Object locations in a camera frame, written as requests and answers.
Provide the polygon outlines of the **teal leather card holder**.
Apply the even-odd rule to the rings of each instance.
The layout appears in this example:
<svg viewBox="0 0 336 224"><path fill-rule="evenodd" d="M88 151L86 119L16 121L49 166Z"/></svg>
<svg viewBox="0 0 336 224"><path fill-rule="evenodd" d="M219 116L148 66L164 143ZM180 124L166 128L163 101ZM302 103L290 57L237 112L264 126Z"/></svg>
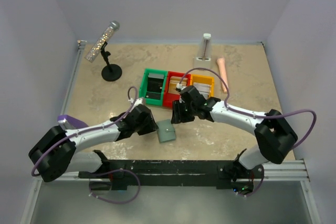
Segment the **teal leather card holder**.
<svg viewBox="0 0 336 224"><path fill-rule="evenodd" d="M157 136L159 139L159 143L167 143L176 140L176 133L171 120L161 120L157 122Z"/></svg>

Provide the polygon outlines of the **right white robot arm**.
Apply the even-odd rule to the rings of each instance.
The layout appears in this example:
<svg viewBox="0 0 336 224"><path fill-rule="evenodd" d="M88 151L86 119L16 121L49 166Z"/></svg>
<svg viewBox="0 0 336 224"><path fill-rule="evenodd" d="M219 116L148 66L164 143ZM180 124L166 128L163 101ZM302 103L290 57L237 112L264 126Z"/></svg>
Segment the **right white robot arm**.
<svg viewBox="0 0 336 224"><path fill-rule="evenodd" d="M271 162L281 164L298 140L297 134L277 110L252 112L225 104L219 98L205 98L194 86L180 92L172 103L173 124L192 122L195 118L224 123L255 136L257 144L243 150L223 172L236 181L249 176L255 167Z"/></svg>

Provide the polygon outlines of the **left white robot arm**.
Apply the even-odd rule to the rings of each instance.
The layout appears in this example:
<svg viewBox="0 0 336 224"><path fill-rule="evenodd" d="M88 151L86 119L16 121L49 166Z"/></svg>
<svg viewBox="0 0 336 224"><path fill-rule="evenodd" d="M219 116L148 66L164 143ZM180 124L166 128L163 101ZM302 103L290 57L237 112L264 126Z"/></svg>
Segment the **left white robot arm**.
<svg viewBox="0 0 336 224"><path fill-rule="evenodd" d="M53 126L28 153L34 165L31 175L51 182L66 172L79 152L130 138L134 133L145 135L157 129L151 110L143 104L95 126L73 130Z"/></svg>

